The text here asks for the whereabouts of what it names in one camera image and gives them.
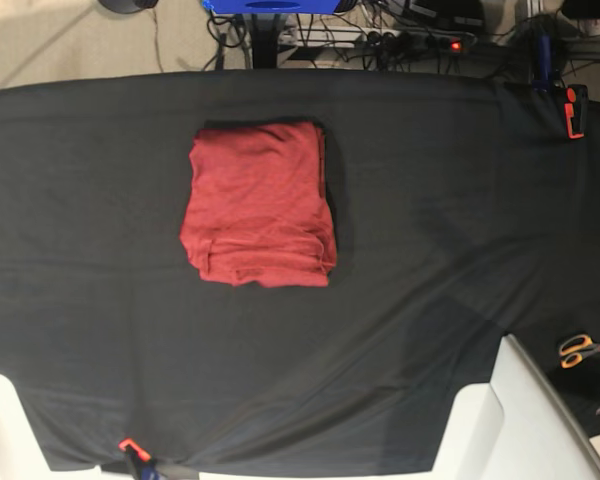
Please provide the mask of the red long-sleeve T-shirt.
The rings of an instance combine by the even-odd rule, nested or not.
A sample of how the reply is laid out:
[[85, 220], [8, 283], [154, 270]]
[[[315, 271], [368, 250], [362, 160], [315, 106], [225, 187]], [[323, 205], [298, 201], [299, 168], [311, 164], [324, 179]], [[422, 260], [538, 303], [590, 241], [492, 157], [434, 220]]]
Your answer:
[[310, 121], [198, 131], [180, 230], [208, 282], [325, 287], [337, 247], [325, 187], [325, 136]]

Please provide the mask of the black table cloth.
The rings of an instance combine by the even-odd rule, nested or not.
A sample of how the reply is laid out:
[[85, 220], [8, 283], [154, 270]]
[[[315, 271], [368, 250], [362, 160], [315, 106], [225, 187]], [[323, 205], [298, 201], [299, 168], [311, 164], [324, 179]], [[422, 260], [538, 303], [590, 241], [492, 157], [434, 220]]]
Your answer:
[[[206, 126], [327, 134], [326, 288], [204, 282], [179, 241]], [[0, 374], [59, 470], [132, 437], [198, 471], [413, 473], [515, 335], [600, 435], [600, 103], [585, 136], [528, 87], [338, 70], [0, 91]]]

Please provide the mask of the white power strip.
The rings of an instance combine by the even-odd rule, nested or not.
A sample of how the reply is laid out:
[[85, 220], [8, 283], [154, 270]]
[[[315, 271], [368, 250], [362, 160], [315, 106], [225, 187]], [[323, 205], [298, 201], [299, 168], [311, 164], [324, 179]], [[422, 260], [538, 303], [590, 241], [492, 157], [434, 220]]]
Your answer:
[[373, 48], [385, 43], [414, 49], [463, 52], [478, 39], [468, 32], [440, 31], [421, 27], [362, 28], [357, 26], [287, 26], [278, 37], [280, 47], [290, 48]]

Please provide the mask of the blue plastic bin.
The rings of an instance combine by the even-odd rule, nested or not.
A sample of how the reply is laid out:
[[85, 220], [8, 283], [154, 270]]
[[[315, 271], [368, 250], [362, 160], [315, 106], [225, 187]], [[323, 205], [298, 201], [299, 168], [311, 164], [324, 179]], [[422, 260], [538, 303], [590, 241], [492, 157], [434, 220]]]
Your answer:
[[338, 0], [203, 0], [202, 6], [221, 15], [231, 14], [332, 14]]

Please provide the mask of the orange blue clamp bottom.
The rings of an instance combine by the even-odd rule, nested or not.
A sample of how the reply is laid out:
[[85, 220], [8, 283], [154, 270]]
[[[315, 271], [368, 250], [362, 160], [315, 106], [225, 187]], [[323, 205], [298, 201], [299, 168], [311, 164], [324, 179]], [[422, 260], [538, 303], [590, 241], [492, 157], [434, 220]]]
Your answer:
[[124, 453], [125, 463], [129, 473], [135, 480], [160, 480], [156, 460], [131, 438], [126, 438], [118, 444]]

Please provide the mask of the orange black clamp right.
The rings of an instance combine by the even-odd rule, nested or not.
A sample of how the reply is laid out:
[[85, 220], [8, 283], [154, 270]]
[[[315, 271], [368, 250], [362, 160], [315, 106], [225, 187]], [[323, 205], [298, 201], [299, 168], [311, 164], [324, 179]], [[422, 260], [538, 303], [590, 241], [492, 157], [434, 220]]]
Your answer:
[[586, 85], [572, 84], [565, 90], [564, 116], [571, 140], [583, 138], [586, 132], [589, 93]]

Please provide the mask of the blue clamp at right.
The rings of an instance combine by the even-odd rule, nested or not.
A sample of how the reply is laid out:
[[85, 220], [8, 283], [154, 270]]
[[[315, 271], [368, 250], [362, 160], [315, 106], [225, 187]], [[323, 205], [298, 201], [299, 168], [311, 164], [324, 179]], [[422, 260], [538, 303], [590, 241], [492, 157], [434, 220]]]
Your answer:
[[538, 34], [535, 40], [535, 56], [532, 86], [538, 91], [551, 88], [551, 41], [545, 34]]

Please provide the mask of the white right table frame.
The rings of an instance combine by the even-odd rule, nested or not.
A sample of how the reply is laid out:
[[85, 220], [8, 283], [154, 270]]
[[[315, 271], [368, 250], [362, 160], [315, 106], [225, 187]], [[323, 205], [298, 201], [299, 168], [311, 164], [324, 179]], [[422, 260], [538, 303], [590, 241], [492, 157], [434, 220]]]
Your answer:
[[434, 479], [600, 479], [600, 456], [517, 339], [456, 395]]

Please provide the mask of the white table frame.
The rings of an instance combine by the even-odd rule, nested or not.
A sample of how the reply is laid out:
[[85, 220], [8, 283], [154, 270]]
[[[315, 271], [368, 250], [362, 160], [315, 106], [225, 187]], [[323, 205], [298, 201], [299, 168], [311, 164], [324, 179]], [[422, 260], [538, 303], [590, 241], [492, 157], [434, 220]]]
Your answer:
[[517, 339], [456, 395], [434, 479], [600, 479], [600, 456]]
[[15, 387], [0, 375], [0, 479], [101, 479], [98, 467], [69, 472], [50, 470]]

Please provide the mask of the yellow-handled scissors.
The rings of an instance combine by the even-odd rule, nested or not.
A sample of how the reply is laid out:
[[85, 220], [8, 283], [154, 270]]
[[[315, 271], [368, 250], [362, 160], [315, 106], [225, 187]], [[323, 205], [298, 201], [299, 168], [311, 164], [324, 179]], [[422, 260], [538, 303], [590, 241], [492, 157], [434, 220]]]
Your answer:
[[587, 334], [575, 335], [558, 347], [558, 356], [562, 369], [573, 368], [585, 359], [600, 354], [600, 343]]

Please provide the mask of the white left table frame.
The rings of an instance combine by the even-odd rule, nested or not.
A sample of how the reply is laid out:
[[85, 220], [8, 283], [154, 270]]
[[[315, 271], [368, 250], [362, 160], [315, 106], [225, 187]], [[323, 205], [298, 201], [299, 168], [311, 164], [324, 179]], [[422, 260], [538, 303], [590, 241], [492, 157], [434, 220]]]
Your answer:
[[69, 472], [50, 470], [15, 387], [0, 375], [0, 479], [101, 479], [98, 467]]

